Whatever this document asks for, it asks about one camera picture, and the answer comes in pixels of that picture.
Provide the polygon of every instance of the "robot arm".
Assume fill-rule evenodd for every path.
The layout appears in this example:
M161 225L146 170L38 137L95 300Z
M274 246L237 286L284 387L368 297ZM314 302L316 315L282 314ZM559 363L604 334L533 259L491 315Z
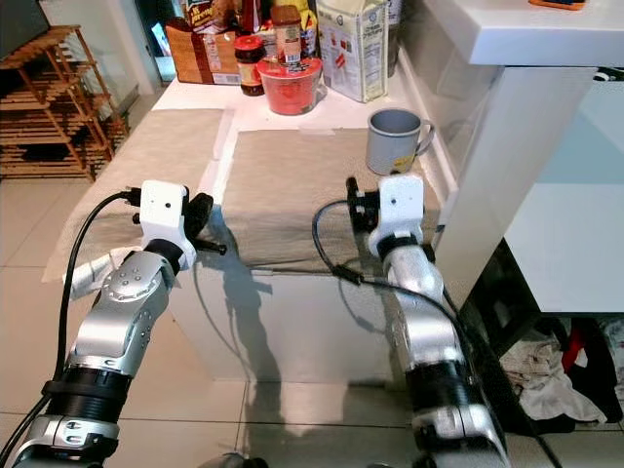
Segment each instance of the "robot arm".
M359 192L354 179L347 187L354 228L370 230L376 225L369 250L383 261L388 282L442 303L442 275L421 247L422 179L386 177L378 194ZM471 373L453 322L414 295L396 292L396 297L400 307L393 332L405 370L414 437L424 453L415 466L511 466L503 435Z
M106 277L61 379L44 387L50 403L31 424L14 466L99 467L116 450L119 414L152 327L167 307L177 272L195 262L191 240L212 205L205 194L189 202L188 190L180 185L143 184L143 250L130 253Z

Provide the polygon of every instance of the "wooden shoe rack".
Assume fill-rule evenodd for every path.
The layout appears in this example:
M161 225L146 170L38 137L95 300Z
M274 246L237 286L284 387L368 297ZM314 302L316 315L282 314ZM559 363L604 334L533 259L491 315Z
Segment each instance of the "wooden shoe rack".
M80 26L52 26L0 62L0 177L95 180L127 135Z

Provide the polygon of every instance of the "gray mug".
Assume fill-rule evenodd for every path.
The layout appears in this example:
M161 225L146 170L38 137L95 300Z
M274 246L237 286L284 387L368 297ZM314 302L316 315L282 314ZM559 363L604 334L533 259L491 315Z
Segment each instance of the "gray mug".
M420 129L429 126L419 141ZM369 118L367 165L376 174L406 173L416 156L431 145L436 130L433 124L405 109L383 109Z

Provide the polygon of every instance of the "red lid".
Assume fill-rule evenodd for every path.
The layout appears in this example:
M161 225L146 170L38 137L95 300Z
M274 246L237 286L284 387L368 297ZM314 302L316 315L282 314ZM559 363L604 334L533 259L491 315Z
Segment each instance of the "red lid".
M320 58L305 58L299 66L282 65L277 61L261 60L257 63L257 71L271 78L304 78L321 71L323 62Z
M258 36L239 36L234 41L234 49L239 51L254 51L263 45L262 38Z

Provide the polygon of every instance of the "mug handle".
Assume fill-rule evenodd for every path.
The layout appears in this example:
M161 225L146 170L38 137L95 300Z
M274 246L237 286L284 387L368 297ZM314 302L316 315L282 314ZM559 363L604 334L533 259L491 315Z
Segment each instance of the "mug handle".
M433 125L433 123L430 120L422 119L420 122L422 124L421 128L424 125L428 125L429 126L429 133L423 139L423 141L421 141L416 146L416 156L420 156L427 149L429 149L429 146L431 146L431 142L433 141L433 137L436 135L436 127Z

